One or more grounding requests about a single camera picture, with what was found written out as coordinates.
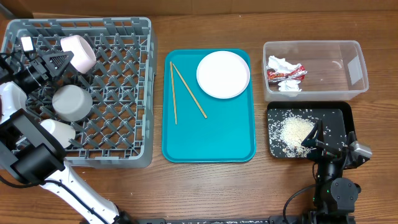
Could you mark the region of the white round plate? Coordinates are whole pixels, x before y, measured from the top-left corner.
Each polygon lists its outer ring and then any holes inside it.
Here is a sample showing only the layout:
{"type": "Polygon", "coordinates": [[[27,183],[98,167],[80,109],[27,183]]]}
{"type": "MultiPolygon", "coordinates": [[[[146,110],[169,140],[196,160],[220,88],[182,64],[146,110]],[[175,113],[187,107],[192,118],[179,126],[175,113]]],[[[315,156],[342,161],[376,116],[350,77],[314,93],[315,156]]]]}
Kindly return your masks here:
{"type": "Polygon", "coordinates": [[[248,64],[236,53],[216,51],[206,55],[197,66],[197,82],[207,94],[218,99],[240,95],[249,85],[248,64]]]}

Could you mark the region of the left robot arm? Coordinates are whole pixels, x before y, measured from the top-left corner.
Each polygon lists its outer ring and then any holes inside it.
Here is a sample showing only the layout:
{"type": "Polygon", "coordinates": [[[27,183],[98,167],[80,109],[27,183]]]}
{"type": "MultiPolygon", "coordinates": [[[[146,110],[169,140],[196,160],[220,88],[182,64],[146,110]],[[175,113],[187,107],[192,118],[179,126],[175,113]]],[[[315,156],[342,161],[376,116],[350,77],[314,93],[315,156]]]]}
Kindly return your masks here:
{"type": "Polygon", "coordinates": [[[71,167],[66,151],[25,108],[27,95],[63,75],[71,51],[29,59],[14,71],[9,61],[17,52],[1,54],[1,167],[18,183],[17,189],[40,186],[82,215],[88,223],[134,223],[125,211],[95,192],[71,167]]]}

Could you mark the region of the grey bowl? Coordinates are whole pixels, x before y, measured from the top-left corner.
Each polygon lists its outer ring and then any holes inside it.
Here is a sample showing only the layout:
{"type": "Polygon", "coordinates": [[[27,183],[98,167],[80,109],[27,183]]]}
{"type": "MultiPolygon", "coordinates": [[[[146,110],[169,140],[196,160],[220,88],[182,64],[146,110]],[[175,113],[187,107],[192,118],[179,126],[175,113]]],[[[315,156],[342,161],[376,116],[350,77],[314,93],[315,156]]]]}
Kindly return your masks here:
{"type": "Polygon", "coordinates": [[[76,85],[65,85],[52,98],[52,106],[64,121],[79,121],[85,118],[93,106],[91,95],[76,85]]]}

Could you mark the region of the teal plastic tray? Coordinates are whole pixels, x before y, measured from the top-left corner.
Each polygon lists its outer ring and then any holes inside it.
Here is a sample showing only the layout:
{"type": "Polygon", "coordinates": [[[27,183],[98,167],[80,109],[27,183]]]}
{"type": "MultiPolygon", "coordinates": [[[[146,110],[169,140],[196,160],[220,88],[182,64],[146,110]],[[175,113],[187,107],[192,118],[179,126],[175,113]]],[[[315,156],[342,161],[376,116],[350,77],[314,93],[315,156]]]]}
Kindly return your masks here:
{"type": "Polygon", "coordinates": [[[247,162],[256,153],[252,83],[234,98],[207,95],[197,82],[197,66],[210,53],[211,49],[180,49],[171,51],[165,58],[162,153],[170,162],[247,162]],[[170,61],[182,74],[207,119],[174,70],[178,120],[175,125],[170,61]]]}

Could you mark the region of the clear plastic bin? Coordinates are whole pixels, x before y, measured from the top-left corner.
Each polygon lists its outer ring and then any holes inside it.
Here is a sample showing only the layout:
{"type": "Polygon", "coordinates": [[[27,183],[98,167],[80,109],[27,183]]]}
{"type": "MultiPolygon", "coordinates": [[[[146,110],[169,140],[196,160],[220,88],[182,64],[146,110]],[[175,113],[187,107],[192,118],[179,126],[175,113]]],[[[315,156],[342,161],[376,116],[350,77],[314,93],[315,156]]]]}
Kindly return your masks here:
{"type": "Polygon", "coordinates": [[[295,40],[266,42],[263,47],[266,101],[348,101],[369,89],[368,71],[355,40],[295,40]],[[269,57],[301,64],[307,71],[300,91],[280,91],[267,78],[269,57]]]}

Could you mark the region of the rice pile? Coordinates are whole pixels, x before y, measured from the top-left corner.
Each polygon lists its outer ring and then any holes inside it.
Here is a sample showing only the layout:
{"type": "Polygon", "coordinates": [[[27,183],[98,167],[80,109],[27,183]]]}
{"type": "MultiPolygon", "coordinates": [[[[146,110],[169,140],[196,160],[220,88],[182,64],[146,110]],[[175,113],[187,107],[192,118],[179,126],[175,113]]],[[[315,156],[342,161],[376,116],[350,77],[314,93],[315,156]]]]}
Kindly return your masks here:
{"type": "Polygon", "coordinates": [[[301,145],[318,120],[323,122],[323,142],[341,149],[346,141],[343,113],[339,109],[269,109],[269,152],[275,158],[305,158],[301,145]]]}

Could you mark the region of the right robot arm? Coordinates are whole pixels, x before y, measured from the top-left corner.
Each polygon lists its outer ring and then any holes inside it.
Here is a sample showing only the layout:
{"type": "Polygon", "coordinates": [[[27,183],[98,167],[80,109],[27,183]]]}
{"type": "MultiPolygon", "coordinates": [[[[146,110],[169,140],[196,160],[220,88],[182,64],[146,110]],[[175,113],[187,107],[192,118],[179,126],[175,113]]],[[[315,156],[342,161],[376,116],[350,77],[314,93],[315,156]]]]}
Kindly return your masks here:
{"type": "Polygon", "coordinates": [[[302,146],[312,150],[307,159],[318,165],[313,197],[314,210],[303,214],[300,223],[355,224],[354,205],[361,187],[343,177],[343,171],[354,162],[351,146],[341,149],[323,142],[323,122],[318,120],[302,146]]]}

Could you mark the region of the white cup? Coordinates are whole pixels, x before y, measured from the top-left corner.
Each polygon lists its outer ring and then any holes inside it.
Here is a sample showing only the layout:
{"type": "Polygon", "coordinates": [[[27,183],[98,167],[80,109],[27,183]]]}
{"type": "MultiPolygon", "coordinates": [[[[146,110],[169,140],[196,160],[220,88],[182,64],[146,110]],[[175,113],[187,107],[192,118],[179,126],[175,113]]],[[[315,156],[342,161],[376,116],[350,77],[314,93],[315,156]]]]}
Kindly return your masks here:
{"type": "Polygon", "coordinates": [[[45,119],[40,122],[40,125],[46,129],[64,148],[71,145],[71,139],[75,139],[76,131],[68,124],[53,119],[45,119]]]}

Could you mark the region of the grey plastic dish rack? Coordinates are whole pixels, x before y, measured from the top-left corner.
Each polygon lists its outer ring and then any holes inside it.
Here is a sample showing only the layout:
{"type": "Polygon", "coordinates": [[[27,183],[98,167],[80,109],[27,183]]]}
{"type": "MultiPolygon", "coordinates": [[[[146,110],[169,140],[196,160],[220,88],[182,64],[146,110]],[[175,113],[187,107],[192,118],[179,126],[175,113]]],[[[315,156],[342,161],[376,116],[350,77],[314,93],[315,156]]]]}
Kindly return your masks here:
{"type": "Polygon", "coordinates": [[[76,136],[67,147],[74,166],[97,169],[142,168],[152,161],[153,87],[157,38],[146,17],[15,19],[8,23],[3,52],[14,53],[14,70],[27,66],[21,38],[29,36],[35,54],[58,53],[63,38],[79,35],[93,49],[96,64],[86,73],[72,66],[54,82],[27,97],[27,112],[36,120],[59,120],[52,106],[62,86],[76,85],[93,99],[88,116],[72,123],[76,136]]]}

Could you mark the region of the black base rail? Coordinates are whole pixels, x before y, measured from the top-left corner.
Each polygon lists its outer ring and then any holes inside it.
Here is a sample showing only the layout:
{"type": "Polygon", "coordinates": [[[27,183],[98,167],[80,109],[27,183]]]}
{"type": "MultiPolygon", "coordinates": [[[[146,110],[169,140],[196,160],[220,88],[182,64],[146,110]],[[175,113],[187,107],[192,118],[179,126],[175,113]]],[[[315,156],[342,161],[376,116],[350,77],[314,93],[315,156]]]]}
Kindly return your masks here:
{"type": "MultiPolygon", "coordinates": [[[[310,224],[310,223],[347,223],[356,224],[354,217],[348,216],[337,218],[335,221],[311,219],[305,215],[289,215],[287,220],[291,224],[310,224]]],[[[166,220],[164,218],[137,219],[138,224],[285,224],[282,215],[274,215],[269,218],[233,218],[233,219],[190,219],[190,220],[166,220]]]]}

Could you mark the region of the white napkin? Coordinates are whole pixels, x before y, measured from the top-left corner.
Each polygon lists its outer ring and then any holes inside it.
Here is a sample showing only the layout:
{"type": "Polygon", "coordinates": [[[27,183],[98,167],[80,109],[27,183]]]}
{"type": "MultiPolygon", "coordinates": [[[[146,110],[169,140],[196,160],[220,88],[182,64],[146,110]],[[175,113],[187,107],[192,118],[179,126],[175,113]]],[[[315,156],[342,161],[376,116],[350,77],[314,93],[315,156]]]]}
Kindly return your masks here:
{"type": "MultiPolygon", "coordinates": [[[[271,55],[268,58],[268,64],[266,66],[266,69],[271,68],[274,69],[276,72],[290,73],[301,65],[301,63],[291,64],[287,62],[284,58],[277,58],[271,55]]],[[[285,80],[277,82],[276,84],[278,85],[279,91],[302,91],[302,89],[299,87],[301,81],[302,80],[285,80]]]]}

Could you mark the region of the wooden chopstick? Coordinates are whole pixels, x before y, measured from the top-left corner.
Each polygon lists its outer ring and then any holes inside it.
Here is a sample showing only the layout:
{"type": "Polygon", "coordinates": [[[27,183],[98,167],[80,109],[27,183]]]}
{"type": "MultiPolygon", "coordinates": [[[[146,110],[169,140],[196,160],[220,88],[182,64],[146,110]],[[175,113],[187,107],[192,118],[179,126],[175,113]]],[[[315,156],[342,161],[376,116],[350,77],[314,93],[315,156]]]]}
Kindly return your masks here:
{"type": "Polygon", "coordinates": [[[186,83],[185,79],[183,78],[182,74],[179,72],[178,68],[175,66],[175,64],[173,62],[170,62],[171,66],[173,66],[174,70],[177,72],[178,76],[180,77],[182,83],[184,84],[185,88],[187,89],[187,91],[189,92],[190,96],[192,97],[192,99],[194,100],[195,104],[197,105],[198,109],[201,111],[202,115],[204,116],[205,119],[207,119],[207,115],[205,113],[205,111],[203,110],[203,108],[201,107],[201,105],[199,104],[197,98],[195,97],[195,95],[193,94],[193,92],[191,91],[190,87],[188,86],[188,84],[186,83]]]}
{"type": "Polygon", "coordinates": [[[174,85],[174,68],[172,61],[169,62],[170,65],[170,77],[171,77],[171,84],[172,84],[172,99],[173,99],[173,107],[174,107],[174,119],[175,125],[178,124],[177,120],[177,107],[176,107],[176,98],[175,98],[175,85],[174,85]]]}

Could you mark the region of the black tray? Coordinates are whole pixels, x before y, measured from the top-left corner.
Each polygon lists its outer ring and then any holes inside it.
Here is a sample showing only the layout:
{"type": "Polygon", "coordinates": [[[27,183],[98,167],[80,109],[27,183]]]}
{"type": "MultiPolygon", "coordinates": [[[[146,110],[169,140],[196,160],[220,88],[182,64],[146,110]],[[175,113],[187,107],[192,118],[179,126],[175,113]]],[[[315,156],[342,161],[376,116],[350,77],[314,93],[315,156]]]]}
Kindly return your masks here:
{"type": "Polygon", "coordinates": [[[275,101],[266,114],[269,152],[279,159],[305,158],[312,148],[301,143],[317,121],[323,125],[323,142],[335,149],[342,149],[354,131],[351,107],[342,101],[275,101]]]}

